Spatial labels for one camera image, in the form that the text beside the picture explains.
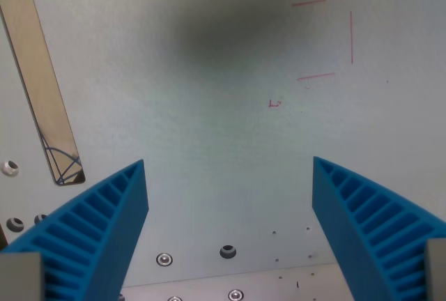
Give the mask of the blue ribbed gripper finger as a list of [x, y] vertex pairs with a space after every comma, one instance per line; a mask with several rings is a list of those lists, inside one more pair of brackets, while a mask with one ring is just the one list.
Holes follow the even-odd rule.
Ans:
[[424, 249], [445, 236], [444, 221], [320, 157], [312, 208], [354, 300], [427, 300]]
[[42, 256], [45, 300], [117, 300], [148, 211], [138, 160], [63, 204], [4, 253]]

